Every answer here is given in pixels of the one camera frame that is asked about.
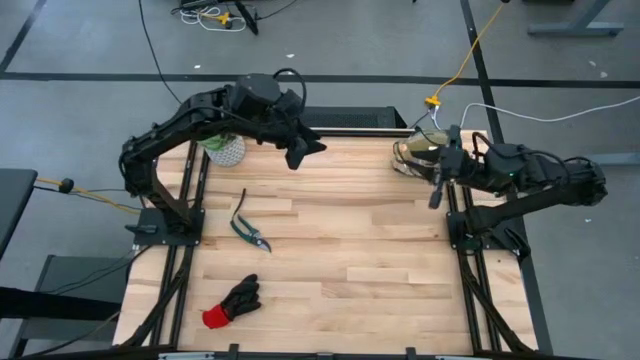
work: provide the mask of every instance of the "yellow cable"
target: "yellow cable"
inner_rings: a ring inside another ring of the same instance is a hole
[[[57,185],[57,186],[61,186],[61,185],[62,185],[62,182],[60,182],[60,181],[57,181],[57,180],[51,180],[51,179],[46,179],[46,178],[37,178],[37,179],[36,179],[36,181],[41,182],[41,183],[46,183],[46,184]],[[126,208],[126,207],[124,207],[124,206],[120,206],[120,205],[118,205],[117,203],[115,203],[113,200],[111,200],[111,199],[109,199],[109,198],[107,198],[107,197],[104,197],[104,196],[102,196],[102,195],[98,195],[98,194],[96,194],[96,193],[92,193],[91,191],[88,191],[88,190],[86,190],[86,189],[83,189],[83,188],[79,188],[79,187],[77,187],[77,186],[74,186],[74,187],[73,187],[73,190],[74,190],[74,191],[77,191],[77,192],[79,192],[79,193],[81,193],[81,194],[83,194],[83,195],[90,196],[90,197],[96,198],[96,199],[98,199],[98,200],[102,200],[102,201],[104,201],[105,203],[107,203],[107,204],[109,204],[109,205],[111,205],[111,206],[115,207],[116,209],[119,209],[119,210],[122,210],[122,211],[126,211],[126,212],[128,212],[129,214],[133,214],[133,215],[138,215],[138,214],[140,214],[140,212],[139,212],[139,211],[132,210],[132,209],[128,209],[128,208]]]
[[[476,37],[476,40],[473,42],[473,45],[471,45],[471,49],[469,49],[469,52],[467,53],[467,57],[464,59],[464,62],[460,66],[460,70],[458,70],[458,73],[456,74],[456,76],[452,77],[451,79],[447,80],[447,82],[440,85],[440,87],[438,88],[438,90],[436,90],[433,96],[426,98],[425,102],[432,105],[440,105],[440,101],[438,100],[438,94],[440,94],[440,91],[442,91],[442,89],[444,89],[447,85],[456,81],[460,77],[460,74],[462,74],[462,71],[464,70],[464,68],[467,66],[467,63],[469,62],[469,59],[471,59],[471,54],[473,54],[473,50],[476,48],[476,46],[478,46],[478,43],[480,42],[480,39],[482,38],[484,33],[487,31],[487,29],[489,29],[491,24],[493,24],[493,21],[498,17],[498,14],[500,14],[500,11],[502,10],[503,6],[504,6],[504,3],[500,4],[500,6],[496,10],[496,12],[493,14],[491,19],[487,23],[487,25],[485,25],[484,29],[480,31],[480,34],[478,34],[478,37]]]

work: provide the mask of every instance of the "wire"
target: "wire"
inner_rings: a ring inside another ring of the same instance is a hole
[[[424,133],[424,131],[422,131],[421,127],[416,127],[416,130],[418,130],[420,132],[420,134],[422,134],[422,136],[424,137],[425,140],[427,140],[428,142],[430,142],[431,144],[435,145],[435,146],[442,146],[442,144],[438,144],[435,141],[429,139],[429,137],[427,136],[427,134]]]
[[[76,290],[76,289],[79,289],[79,288],[85,287],[85,286],[87,286],[87,285],[93,284],[94,282],[96,282],[96,281],[98,281],[98,280],[100,280],[100,279],[104,278],[104,277],[105,277],[105,276],[107,276],[107,275],[113,274],[114,272],[116,272],[116,271],[118,271],[118,270],[120,270],[120,269],[122,269],[122,268],[124,268],[124,267],[130,266],[131,264],[133,264],[133,263],[136,261],[136,259],[137,259],[137,258],[139,258],[142,254],[144,254],[144,253],[145,253],[147,250],[149,250],[149,249],[151,249],[151,246],[147,246],[146,248],[144,248],[144,249],[140,250],[140,252],[139,252],[139,253],[137,253],[133,258],[131,258],[131,260],[127,261],[126,263],[124,263],[124,264],[122,264],[122,265],[120,265],[120,266],[118,266],[118,267],[116,267],[116,268],[114,268],[114,269],[111,269],[110,271],[108,271],[108,272],[106,272],[106,273],[103,273],[103,274],[101,274],[100,276],[98,276],[98,277],[96,277],[96,278],[94,278],[94,279],[92,279],[92,280],[90,280],[90,281],[87,281],[87,282],[85,282],[85,283],[78,284],[78,285],[75,285],[75,286],[73,286],[73,287],[71,287],[71,288],[68,288],[68,289],[65,289],[65,290],[63,290],[63,291],[60,291],[60,292],[59,292],[59,293],[57,293],[56,295],[63,295],[63,294],[68,293],[69,291],[73,291],[73,290]]]
[[[129,254],[131,254],[133,252],[133,250],[129,250],[126,254],[122,255],[121,257],[119,257],[117,260],[115,260],[113,263],[111,263],[109,266],[104,267],[102,269],[98,269],[95,270],[91,273],[89,273],[89,275],[85,276],[84,278],[78,280],[78,281],[74,281],[74,282],[70,282],[68,284],[64,284],[62,286],[58,286],[57,288],[53,289],[53,290],[47,290],[47,291],[39,291],[40,293],[43,294],[53,294],[53,293],[57,293],[58,291],[61,291],[63,288],[66,288],[68,286],[73,286],[73,285],[77,285],[77,284],[81,284],[85,281],[87,281],[88,279],[90,279],[92,276],[101,273],[103,271],[108,271],[110,270],[112,267],[114,267],[116,264],[118,264],[120,261],[122,261],[122,259],[126,258],[127,256],[129,256]]]
[[[77,196],[77,197],[81,197],[81,198],[83,198],[83,199],[92,200],[92,201],[97,201],[97,202],[100,202],[100,203],[105,203],[105,204],[107,204],[107,202],[105,202],[105,201],[103,201],[103,200],[96,199],[96,198],[92,198],[92,197],[89,197],[89,196],[86,196],[86,195],[82,195],[82,194],[69,194],[69,195],[74,195],[74,196]],[[125,205],[125,204],[120,204],[120,203],[117,203],[117,205],[118,205],[118,206],[121,206],[121,207],[125,207],[125,208],[127,208],[127,209],[135,210],[135,211],[141,211],[141,210],[142,210],[142,208],[137,208],[137,207],[135,207],[135,206]]]
[[[469,49],[469,52],[467,53],[467,57],[462,62],[462,65],[460,65],[460,69],[458,70],[458,73],[454,77],[452,77],[451,79],[447,80],[444,84],[440,85],[440,87],[438,88],[438,90],[436,90],[436,92],[433,94],[433,96],[431,96],[430,98],[427,98],[427,101],[429,99],[432,99],[437,103],[438,102],[438,94],[440,94],[440,91],[442,91],[442,89],[444,89],[447,85],[449,85],[452,82],[456,81],[460,77],[460,75],[462,74],[462,71],[464,70],[464,68],[467,66],[467,63],[469,62],[469,59],[471,59],[471,54],[473,54],[473,50],[475,50],[475,48],[480,43],[480,39],[482,39],[482,36],[489,29],[489,27],[491,27],[491,24],[493,24],[493,22],[496,20],[496,18],[498,17],[498,14],[500,14],[500,11],[502,11],[502,7],[504,7],[504,3],[500,4],[500,6],[496,10],[496,12],[493,14],[491,19],[487,23],[487,25],[485,25],[484,28],[482,29],[482,31],[480,31],[480,33],[478,34],[478,36],[476,37],[476,40],[471,45],[471,49]]]
[[[158,58],[156,57],[156,52],[153,50],[153,45],[151,44],[151,38],[149,37],[149,32],[147,31],[147,24],[144,21],[144,11],[142,10],[142,0],[138,0],[138,7],[140,8],[140,21],[142,22],[142,29],[144,30],[144,36],[147,38],[147,43],[149,44],[149,50],[151,50],[151,55],[153,56],[153,62],[156,64],[156,69],[158,69],[158,75],[160,76],[160,80],[164,86],[169,90],[174,99],[178,102],[178,104],[182,105],[182,101],[176,96],[176,94],[171,90],[169,84],[164,79],[164,75],[162,75],[162,70],[160,70],[160,64],[158,64]]]
[[[128,193],[128,191],[125,190],[125,189],[88,189],[87,191],[88,192],[110,192],[110,191],[116,192],[116,191],[121,191],[121,192]]]
[[[271,14],[269,14],[269,15],[256,17],[256,21],[258,21],[258,20],[268,19],[268,18],[272,17],[273,15],[276,15],[276,14],[278,14],[279,12],[283,11],[284,9],[286,9],[286,8],[290,7],[291,5],[295,4],[295,3],[296,3],[296,1],[298,1],[298,0],[293,0],[293,1],[291,1],[291,2],[290,2],[290,3],[288,3],[287,5],[285,5],[285,6],[281,7],[280,9],[278,9],[278,10],[276,10],[276,11],[272,12],[272,13],[271,13]]]
[[[555,118],[555,119],[539,119],[539,118],[536,118],[536,117],[533,117],[533,116],[527,116],[527,115],[518,114],[518,113],[515,113],[513,111],[501,109],[501,108],[498,108],[498,107],[495,107],[495,106],[491,106],[491,105],[480,104],[480,103],[471,103],[471,104],[467,105],[467,107],[464,109],[464,113],[462,114],[462,120],[460,120],[460,128],[462,129],[462,127],[464,126],[464,121],[467,118],[467,112],[469,111],[469,108],[471,108],[473,106],[480,106],[480,107],[484,107],[484,108],[488,108],[488,109],[493,109],[493,110],[499,111],[501,113],[508,114],[508,115],[515,116],[515,117],[519,117],[519,118],[522,118],[522,119],[534,120],[534,121],[539,121],[539,122],[544,122],[544,123],[552,123],[552,122],[569,120],[569,119],[572,119],[574,117],[582,116],[582,115],[589,114],[589,113],[592,113],[592,112],[595,112],[595,111],[613,109],[613,108],[616,108],[616,107],[619,107],[619,106],[624,106],[624,105],[630,104],[630,103],[632,103],[634,101],[638,101],[638,100],[640,100],[640,96],[636,96],[636,97],[634,97],[632,99],[625,100],[625,101],[623,101],[621,103],[612,104],[612,105],[605,105],[605,106],[598,106],[598,107],[595,107],[593,109],[580,111],[580,112],[575,113],[575,114],[571,114],[571,115],[567,115],[567,116],[563,116],[563,117],[559,117],[559,118]]]
[[[86,195],[82,195],[80,193],[71,192],[69,194],[65,194],[65,193],[61,193],[58,190],[49,189],[49,188],[45,188],[45,187],[37,186],[37,185],[34,185],[33,188],[34,189],[38,189],[38,190],[50,191],[50,192],[54,192],[54,193],[57,193],[57,194],[77,196],[77,197],[81,197],[83,199],[93,200],[93,201],[97,201],[97,202],[101,202],[101,203],[107,203],[106,201],[103,201],[103,200],[100,200],[100,199],[96,199],[96,198],[92,198],[92,197],[89,197],[89,196],[86,196]],[[142,210],[141,208],[137,208],[137,207],[129,206],[129,205],[125,205],[125,204],[120,204],[120,203],[116,203],[116,205],[118,205],[119,207],[125,207],[125,208],[131,209],[131,210],[136,210],[136,211]]]
[[[426,112],[424,115],[420,116],[420,118],[418,118],[418,120],[416,120],[416,121],[413,123],[413,125],[409,126],[409,129],[413,129],[413,128],[415,128],[415,127],[416,127],[416,125],[418,125],[418,123],[420,122],[420,120],[422,120],[422,119],[426,118],[430,113],[431,113],[431,109],[427,110],[427,112]]]
[[[241,17],[229,17],[228,21],[242,21],[242,28],[240,29],[219,29],[219,28],[209,28],[202,22],[202,18],[218,20],[218,16],[222,14],[222,10],[218,7],[207,7],[201,10],[180,10],[180,20],[187,25],[196,25],[199,24],[203,29],[208,31],[220,31],[220,32],[240,32],[247,28],[247,22]]]
[[[86,333],[84,333],[84,334],[82,334],[82,335],[80,335],[80,336],[78,336],[78,337],[76,337],[76,338],[74,338],[74,339],[71,339],[71,340],[69,340],[69,341],[66,341],[66,342],[64,342],[64,343],[62,343],[62,344],[60,344],[60,345],[56,345],[56,346],[54,346],[54,347],[52,347],[52,348],[49,348],[49,349],[46,349],[46,350],[42,350],[42,351],[35,352],[35,353],[33,353],[33,354],[29,354],[29,355],[25,355],[25,356],[20,356],[20,357],[17,357],[17,358],[11,358],[11,359],[7,359],[7,360],[28,359],[28,358],[30,358],[30,357],[32,357],[32,356],[45,355],[45,354],[52,353],[52,352],[54,352],[54,351],[56,351],[56,350],[60,350],[60,349],[62,349],[62,348],[64,348],[64,347],[67,347],[67,346],[69,346],[69,345],[71,345],[71,344],[73,344],[73,343],[76,343],[76,342],[78,342],[78,341],[81,341],[81,340],[84,340],[84,339],[86,339],[86,338],[89,338],[89,337],[91,337],[92,335],[94,335],[94,334],[98,333],[98,332],[99,332],[100,330],[102,330],[105,326],[109,325],[109,323],[110,323],[113,319],[115,319],[115,318],[116,318],[116,316],[118,316],[118,315],[120,315],[120,310],[116,311],[113,315],[109,316],[109,318],[107,318],[104,322],[102,322],[100,325],[98,325],[98,327],[96,327],[95,329],[93,329],[93,330],[91,330],[91,331],[89,331],[89,332],[86,332]]]
[[[57,181],[57,180],[51,180],[51,179],[46,179],[46,178],[37,178],[36,181],[41,182],[41,183],[45,183],[45,184],[52,184],[52,185],[57,185],[57,186],[62,186],[62,182]],[[120,209],[122,211],[128,212],[129,214],[133,214],[133,215],[138,215],[138,212],[136,210],[138,210],[137,208],[131,208],[128,205],[123,205],[123,204],[118,204],[116,202],[114,202],[113,200],[104,197],[102,195],[98,195],[98,194],[94,194],[86,189],[80,188],[80,187],[73,187],[73,190],[77,191],[78,193],[85,195],[85,196],[81,196],[81,197],[89,197],[89,198],[93,198],[92,200],[101,200],[102,202],[105,202],[113,207],[115,207],[116,209]],[[80,194],[75,194],[75,193],[69,193],[70,195],[77,195],[80,196]]]
[[[304,81],[304,78],[302,77],[302,75],[300,75],[299,72],[297,72],[295,69],[292,68],[282,68],[278,71],[276,71],[275,74],[273,74],[273,78],[274,79],[278,79],[278,75],[284,73],[284,72],[290,72],[292,73],[296,78],[298,78],[298,81],[300,82],[300,85],[302,85],[302,103],[300,104],[300,114],[302,114],[302,112],[304,111],[304,107],[307,105],[307,83]]]

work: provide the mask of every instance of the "yellow connector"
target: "yellow connector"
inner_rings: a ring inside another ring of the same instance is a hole
[[[429,107],[434,107],[434,106],[440,106],[441,105],[440,100],[438,100],[438,97],[435,96],[435,95],[424,99],[424,102],[427,103],[427,105],[429,105]]]
[[[227,25],[227,22],[229,22],[229,15],[230,14],[226,12],[223,15],[216,17],[216,19],[218,19],[222,25]]]

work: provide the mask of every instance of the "black cable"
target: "black cable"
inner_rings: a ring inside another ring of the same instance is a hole
[[[124,254],[121,257],[119,257],[116,261],[111,263],[109,266],[104,267],[102,269],[95,270],[95,271],[89,273],[89,275],[85,276],[84,278],[82,278],[82,279],[80,279],[78,281],[74,281],[74,282],[70,282],[68,284],[64,284],[62,286],[58,286],[57,288],[55,288],[53,290],[39,291],[39,292],[43,293],[43,294],[52,294],[52,293],[57,293],[58,291],[62,290],[63,288],[66,288],[68,286],[74,286],[74,285],[77,285],[77,284],[81,284],[81,283],[87,281],[88,279],[90,279],[92,276],[94,276],[97,273],[110,270],[112,267],[116,266],[116,264],[118,264],[122,259],[124,259],[127,256],[129,256],[129,254],[131,254],[132,252],[133,252],[133,250],[129,250],[126,254]]]
[[[160,70],[160,64],[158,64],[158,58],[156,57],[155,50],[153,50],[153,45],[151,44],[151,38],[149,37],[149,32],[147,31],[147,24],[144,21],[144,11],[142,10],[142,0],[138,0],[138,7],[140,8],[140,21],[142,22],[142,29],[144,30],[144,36],[146,36],[147,43],[149,43],[149,50],[151,50],[151,55],[153,56],[153,62],[156,64],[156,69],[158,69],[158,75],[160,76],[160,80],[162,80],[162,83],[167,88],[167,90],[169,90],[171,95],[173,95],[173,98],[176,99],[178,104],[182,105],[182,101],[180,101],[180,99],[178,99],[178,97],[173,92],[173,90],[171,90],[171,88],[169,87],[169,84],[167,84],[167,81],[164,79],[164,75],[162,75],[162,70]]]
[[[304,107],[307,105],[307,83],[304,81],[304,78],[302,77],[302,75],[300,75],[299,72],[297,72],[295,69],[292,68],[283,68],[280,69],[278,71],[276,71],[275,74],[273,74],[273,78],[274,79],[278,79],[278,75],[284,73],[284,72],[290,72],[293,73],[293,75],[298,78],[298,81],[300,82],[300,85],[302,85],[302,103],[300,104],[300,114],[302,114],[302,112],[304,111]]]
[[[54,351],[56,351],[56,350],[60,350],[60,349],[62,349],[62,348],[64,348],[64,347],[67,347],[67,346],[69,346],[69,345],[71,345],[71,344],[73,344],[73,343],[76,343],[76,342],[78,342],[78,341],[84,340],[84,339],[86,339],[86,338],[88,338],[88,337],[90,337],[90,336],[92,336],[92,335],[94,335],[94,334],[98,333],[98,332],[99,332],[100,330],[102,330],[105,326],[109,325],[109,323],[110,323],[113,319],[115,319],[115,318],[116,318],[116,316],[118,316],[118,315],[120,315],[120,310],[118,310],[118,311],[117,311],[116,313],[114,313],[113,315],[109,316],[109,318],[108,318],[108,319],[106,319],[104,322],[102,322],[100,325],[98,325],[95,329],[93,329],[93,330],[91,330],[91,331],[88,331],[88,332],[86,332],[86,333],[84,333],[84,334],[82,334],[82,335],[80,335],[80,336],[78,336],[78,337],[76,337],[76,338],[74,338],[74,339],[71,339],[71,340],[69,340],[69,341],[65,341],[64,343],[62,343],[62,344],[60,344],[60,345],[56,345],[56,346],[54,346],[54,347],[52,347],[52,348],[49,348],[49,349],[46,349],[46,350],[42,350],[42,351],[35,352],[35,353],[33,353],[33,354],[29,354],[29,355],[25,355],[25,356],[20,356],[20,357],[17,357],[17,358],[6,359],[6,360],[29,359],[29,358],[31,358],[31,357],[40,356],[40,355],[45,355],[45,354],[52,353],[52,352],[54,352]]]
[[[284,9],[288,8],[289,6],[291,6],[291,5],[295,4],[295,3],[296,3],[296,1],[298,1],[298,0],[293,0],[293,1],[291,1],[291,2],[290,2],[290,3],[288,3],[287,5],[285,5],[285,6],[281,7],[280,9],[278,9],[278,10],[276,10],[276,11],[272,12],[272,13],[271,13],[271,14],[269,14],[269,15],[266,15],[266,16],[257,16],[257,17],[256,17],[256,21],[258,21],[258,20],[268,19],[268,18],[272,17],[273,15],[276,15],[276,14],[278,14],[279,12],[283,11]]]
[[[427,140],[428,142],[432,143],[435,146],[442,146],[442,144],[438,144],[435,141],[429,139],[429,137],[427,136],[427,134],[424,133],[424,131],[422,131],[422,128],[420,126],[416,126],[416,130],[418,130],[420,132],[420,134],[422,134],[422,136],[424,137],[425,140]]]
[[[88,281],[88,282],[83,283],[83,284],[78,284],[78,285],[76,285],[76,286],[74,286],[74,287],[71,287],[71,288],[66,289],[66,290],[64,290],[64,291],[61,291],[61,292],[59,292],[59,293],[58,293],[58,294],[56,294],[56,295],[63,295],[63,294],[68,293],[69,291],[73,291],[73,290],[79,289],[79,288],[81,288],[81,287],[85,287],[85,286],[87,286],[87,285],[93,284],[94,282],[96,282],[96,281],[98,281],[98,280],[100,280],[100,279],[104,278],[104,277],[105,277],[105,276],[107,276],[107,275],[110,275],[110,274],[112,274],[112,273],[114,273],[114,272],[116,272],[116,271],[118,271],[118,270],[120,270],[120,269],[122,269],[122,268],[124,268],[124,267],[130,266],[131,264],[133,264],[133,262],[134,262],[134,261],[136,261],[136,259],[137,259],[138,257],[140,257],[140,255],[144,254],[144,253],[145,253],[147,250],[149,250],[150,248],[151,248],[151,246],[147,246],[146,248],[144,248],[144,249],[140,250],[140,252],[139,252],[139,253],[137,253],[133,258],[131,258],[131,260],[129,260],[129,261],[127,261],[126,263],[124,263],[124,264],[122,264],[122,265],[118,266],[117,268],[112,269],[112,270],[110,270],[110,271],[108,271],[108,272],[106,272],[106,273],[104,273],[104,274],[102,274],[102,275],[98,276],[97,278],[95,278],[95,279],[93,279],[93,280],[91,280],[91,281]]]
[[[416,127],[416,125],[418,125],[418,123],[420,122],[420,120],[424,119],[425,117],[427,117],[427,115],[429,115],[431,113],[431,110],[427,111],[424,115],[420,116],[420,118],[418,120],[416,120],[413,125],[409,126],[409,129],[413,129],[414,127]]]

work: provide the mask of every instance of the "pruning shears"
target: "pruning shears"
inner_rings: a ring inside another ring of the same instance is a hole
[[[238,211],[240,210],[240,207],[244,202],[244,197],[246,194],[247,194],[247,189],[242,189],[242,196],[240,196],[240,202],[238,203],[238,207],[236,208],[236,210],[233,212],[233,215],[231,216],[231,221],[229,222],[229,224],[231,224],[231,228],[233,228],[233,230],[236,232],[236,234],[238,234],[238,236],[242,238],[242,240],[248,242],[253,246],[257,246],[262,250],[271,252],[271,245],[269,245],[267,240],[265,240],[265,238],[262,237],[262,234],[260,234],[260,230],[251,226],[251,224],[249,224],[247,220],[245,220],[240,214],[238,214]],[[236,224],[235,222],[236,218],[238,219],[240,224],[242,224],[249,231],[248,233],[245,233],[240,229],[238,224]]]

